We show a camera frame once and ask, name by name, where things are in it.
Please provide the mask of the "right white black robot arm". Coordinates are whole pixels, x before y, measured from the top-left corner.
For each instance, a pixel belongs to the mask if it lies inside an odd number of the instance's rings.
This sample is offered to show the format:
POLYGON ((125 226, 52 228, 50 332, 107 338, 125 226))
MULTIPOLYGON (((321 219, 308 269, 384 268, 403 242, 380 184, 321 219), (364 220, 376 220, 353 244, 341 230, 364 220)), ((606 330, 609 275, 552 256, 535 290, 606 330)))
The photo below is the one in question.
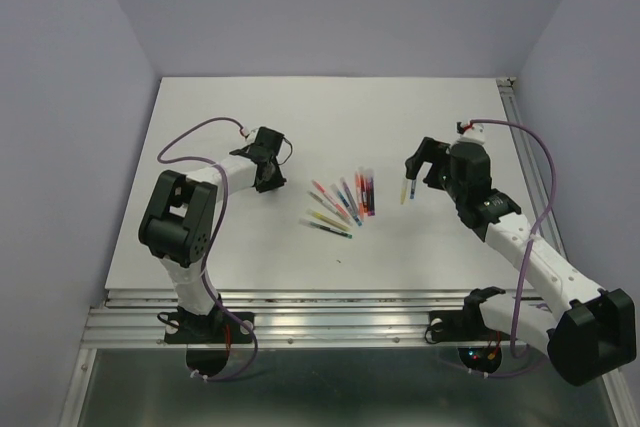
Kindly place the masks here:
POLYGON ((430 166, 424 184, 446 192, 463 225, 522 273, 544 302, 536 307, 500 287, 476 288, 461 309, 434 312, 427 342, 484 341, 501 332, 544 354, 574 386, 636 359, 632 298, 587 278, 533 232, 520 206, 493 187, 481 144, 426 137, 405 162, 407 179, 415 181, 423 164, 430 166))

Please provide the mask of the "red pen with cap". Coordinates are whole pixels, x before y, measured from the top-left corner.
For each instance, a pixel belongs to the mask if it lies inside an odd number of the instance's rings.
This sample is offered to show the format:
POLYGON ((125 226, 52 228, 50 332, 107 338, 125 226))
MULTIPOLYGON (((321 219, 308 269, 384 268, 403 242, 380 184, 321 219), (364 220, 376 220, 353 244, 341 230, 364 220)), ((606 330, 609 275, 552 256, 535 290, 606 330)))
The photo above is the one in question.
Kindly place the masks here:
POLYGON ((375 215, 375 191, 374 191, 374 174, 371 169, 364 172, 365 193, 366 193, 366 212, 368 216, 375 215))

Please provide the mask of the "yellow highlighter pen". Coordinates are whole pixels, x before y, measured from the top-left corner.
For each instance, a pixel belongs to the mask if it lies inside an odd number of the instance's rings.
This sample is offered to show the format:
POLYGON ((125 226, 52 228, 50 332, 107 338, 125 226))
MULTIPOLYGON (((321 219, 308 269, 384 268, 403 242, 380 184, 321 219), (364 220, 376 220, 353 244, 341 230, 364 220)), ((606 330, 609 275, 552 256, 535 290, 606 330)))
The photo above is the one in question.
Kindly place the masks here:
POLYGON ((407 178, 402 179, 401 184, 401 192, 400 192, 400 204, 403 205, 406 201, 406 195, 408 190, 408 180, 407 178))

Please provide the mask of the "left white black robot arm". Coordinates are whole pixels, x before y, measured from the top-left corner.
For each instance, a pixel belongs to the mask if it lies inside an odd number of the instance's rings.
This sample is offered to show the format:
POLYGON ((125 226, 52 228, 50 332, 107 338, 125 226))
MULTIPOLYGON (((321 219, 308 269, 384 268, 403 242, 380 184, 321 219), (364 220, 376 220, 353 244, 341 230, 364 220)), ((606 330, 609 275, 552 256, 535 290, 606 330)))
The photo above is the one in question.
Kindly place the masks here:
POLYGON ((143 214, 139 242, 160 260, 177 295, 174 312, 161 313, 165 341, 182 344, 228 341, 231 322, 208 280, 206 262, 231 195, 245 189, 269 192, 285 185, 278 161, 284 134, 268 127, 242 130, 246 145, 220 162, 191 173, 163 171, 143 214))

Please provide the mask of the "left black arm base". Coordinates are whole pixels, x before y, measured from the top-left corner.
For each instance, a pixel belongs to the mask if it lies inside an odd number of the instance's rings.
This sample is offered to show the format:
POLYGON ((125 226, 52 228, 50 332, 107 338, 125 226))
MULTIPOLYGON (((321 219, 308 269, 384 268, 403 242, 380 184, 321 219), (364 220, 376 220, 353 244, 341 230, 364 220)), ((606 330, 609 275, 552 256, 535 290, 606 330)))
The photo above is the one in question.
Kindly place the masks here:
POLYGON ((252 345, 246 327, 214 308, 208 315, 192 314, 181 307, 156 316, 168 345, 185 346, 185 362, 194 377, 205 381, 233 378, 223 374, 234 346, 252 345))

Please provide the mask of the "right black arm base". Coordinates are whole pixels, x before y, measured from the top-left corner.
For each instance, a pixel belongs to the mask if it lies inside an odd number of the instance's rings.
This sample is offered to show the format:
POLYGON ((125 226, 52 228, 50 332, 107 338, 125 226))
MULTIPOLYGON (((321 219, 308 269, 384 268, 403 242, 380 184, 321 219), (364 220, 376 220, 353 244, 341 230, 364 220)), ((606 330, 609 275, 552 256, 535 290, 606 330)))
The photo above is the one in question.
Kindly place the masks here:
POLYGON ((491 328, 489 321, 481 313, 481 307, 490 300, 510 300, 504 289, 486 287, 472 290, 463 300, 459 310, 433 310, 429 313, 429 323, 424 332, 424 340, 429 345, 441 342, 481 342, 480 347, 459 347, 458 355, 463 366, 470 373, 484 377, 494 375, 502 362, 501 343, 510 339, 510 310, 507 320, 497 328, 491 328))

